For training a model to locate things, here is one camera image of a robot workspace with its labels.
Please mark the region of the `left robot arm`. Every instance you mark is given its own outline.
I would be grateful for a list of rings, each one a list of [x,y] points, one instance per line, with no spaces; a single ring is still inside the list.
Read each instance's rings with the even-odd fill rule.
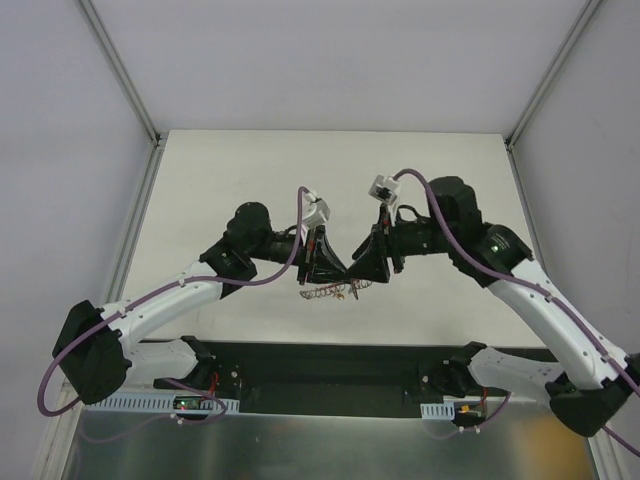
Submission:
[[[301,282],[346,281],[346,268],[325,240],[330,210],[311,193],[298,199],[293,226],[276,231],[259,202],[239,206],[222,237],[173,279],[147,292],[100,307],[84,300],[65,319],[52,351],[85,405],[97,404],[125,385],[188,388],[213,386],[214,361],[193,336],[146,343],[178,317],[221,301],[243,287],[269,284],[292,267]]]

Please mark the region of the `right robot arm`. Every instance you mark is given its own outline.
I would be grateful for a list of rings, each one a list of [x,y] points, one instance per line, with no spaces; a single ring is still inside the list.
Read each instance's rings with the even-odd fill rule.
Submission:
[[[474,190],[456,176],[422,183],[429,213],[405,220],[398,176],[377,176],[369,194],[379,217],[353,253],[350,277],[387,283],[410,256],[445,254],[454,267],[511,308],[554,359],[534,361],[470,342],[428,375],[442,395],[497,388],[550,408],[574,433],[592,437],[639,391],[639,357],[595,329],[559,292],[511,229],[482,218]]]

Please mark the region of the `red handled key organizer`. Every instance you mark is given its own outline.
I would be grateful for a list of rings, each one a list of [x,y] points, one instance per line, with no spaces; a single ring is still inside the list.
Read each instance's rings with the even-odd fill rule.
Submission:
[[[369,280],[352,280],[350,282],[325,284],[312,289],[301,290],[299,295],[305,300],[314,300],[321,298],[334,298],[344,300],[348,296],[352,296],[356,300],[359,299],[361,290],[371,287],[373,283]]]

